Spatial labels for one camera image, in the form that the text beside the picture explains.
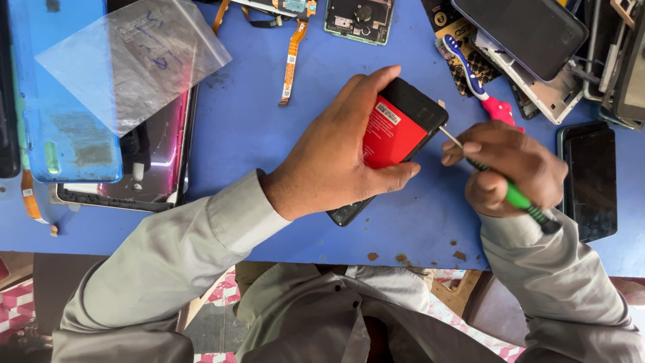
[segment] screwdriver tip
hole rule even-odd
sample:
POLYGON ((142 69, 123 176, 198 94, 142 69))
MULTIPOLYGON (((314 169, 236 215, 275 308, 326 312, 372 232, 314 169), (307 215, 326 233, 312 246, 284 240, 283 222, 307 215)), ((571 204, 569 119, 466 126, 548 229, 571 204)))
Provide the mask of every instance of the screwdriver tip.
POLYGON ((443 126, 439 126, 439 130, 441 130, 441 132, 446 134, 447 137, 449 137, 452 141, 454 141, 454 143, 457 144, 457 146, 459 146, 462 149, 464 148, 464 145, 462 145, 461 142, 459 142, 459 140, 455 138, 455 136, 452 136, 452 134, 450 134, 450 132, 448 132, 448 130, 446 130, 443 126))

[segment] green screwdriver handle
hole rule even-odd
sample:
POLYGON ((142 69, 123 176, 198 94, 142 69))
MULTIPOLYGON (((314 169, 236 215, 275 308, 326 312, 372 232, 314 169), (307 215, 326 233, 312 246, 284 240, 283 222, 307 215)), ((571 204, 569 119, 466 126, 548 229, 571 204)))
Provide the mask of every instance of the green screwdriver handle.
MULTIPOLYGON (((471 160, 469 158, 466 158, 466 160, 468 160, 470 165, 473 165, 480 171, 490 169, 488 165, 484 165, 475 160, 471 160)), ((508 183, 506 200, 508 200, 508 202, 511 203, 512 206, 521 209, 528 215, 530 215, 540 225, 540 228, 542 229, 542 232, 544 234, 553 234, 557 231, 560 231, 562 225, 558 221, 551 220, 547 216, 545 216, 540 208, 534 205, 529 198, 527 198, 522 192, 520 192, 517 186, 515 186, 515 183, 508 179, 506 180, 506 182, 508 183)))

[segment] fingernail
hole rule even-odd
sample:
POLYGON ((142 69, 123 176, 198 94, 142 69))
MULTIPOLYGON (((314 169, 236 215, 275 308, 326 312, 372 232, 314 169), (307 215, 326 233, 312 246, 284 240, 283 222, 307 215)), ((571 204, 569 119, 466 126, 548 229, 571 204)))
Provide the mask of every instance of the fingernail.
POLYGON ((464 144, 464 152, 474 154, 482 149, 482 145, 474 142, 467 142, 464 144))
POLYGON ((448 150, 450 150, 450 149, 452 149, 454 147, 455 147, 455 142, 452 141, 452 140, 448 140, 448 141, 444 142, 443 144, 441 144, 441 150, 443 150, 443 151, 448 151, 448 150))
POLYGON ((411 178, 414 178, 415 175, 417 175, 421 171, 421 165, 417 164, 417 166, 412 169, 412 176, 411 178))

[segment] pink toothbrush handle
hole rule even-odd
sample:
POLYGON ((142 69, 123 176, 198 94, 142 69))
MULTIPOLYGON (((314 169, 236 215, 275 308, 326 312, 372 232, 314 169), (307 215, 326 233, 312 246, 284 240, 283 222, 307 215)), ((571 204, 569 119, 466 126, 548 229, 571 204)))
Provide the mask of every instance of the pink toothbrush handle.
POLYGON ((511 115, 511 105, 507 102, 500 102, 495 97, 489 96, 487 100, 482 101, 482 106, 488 111, 491 119, 500 119, 511 126, 515 126, 515 120, 511 115))

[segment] gray shirt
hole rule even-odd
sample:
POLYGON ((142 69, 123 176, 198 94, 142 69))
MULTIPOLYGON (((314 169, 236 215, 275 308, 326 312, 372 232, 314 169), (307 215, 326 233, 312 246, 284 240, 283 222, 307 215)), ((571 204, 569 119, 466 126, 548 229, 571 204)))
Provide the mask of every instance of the gray shirt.
MULTIPOLYGON (((190 340, 175 333, 178 310, 289 224, 257 173, 144 219, 81 282, 54 331, 53 361, 192 362, 190 340)), ((578 242, 575 222, 546 213, 562 231, 545 236, 529 216, 480 216, 491 268, 528 319, 529 348, 517 362, 641 362, 638 329, 598 254, 578 242)), ((240 301, 238 317, 250 330, 236 358, 365 362, 363 316, 374 316, 388 326, 398 363, 503 362, 427 309, 425 283, 405 269, 350 266, 345 275, 321 275, 312 264, 277 264, 240 301)))

